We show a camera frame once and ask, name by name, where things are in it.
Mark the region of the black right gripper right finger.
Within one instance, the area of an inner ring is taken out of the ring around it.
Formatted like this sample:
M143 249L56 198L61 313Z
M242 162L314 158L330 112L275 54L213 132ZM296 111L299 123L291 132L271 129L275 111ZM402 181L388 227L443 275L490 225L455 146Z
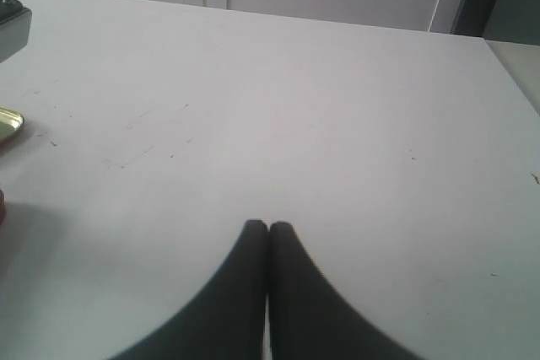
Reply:
M269 229L268 303L274 359L417 359L333 288L294 228Z

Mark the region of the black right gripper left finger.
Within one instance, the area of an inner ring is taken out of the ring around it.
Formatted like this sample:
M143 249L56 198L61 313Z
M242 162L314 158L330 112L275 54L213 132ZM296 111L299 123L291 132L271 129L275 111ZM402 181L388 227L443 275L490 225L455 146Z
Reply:
M230 253L178 313L117 359L261 359L268 227L248 220Z

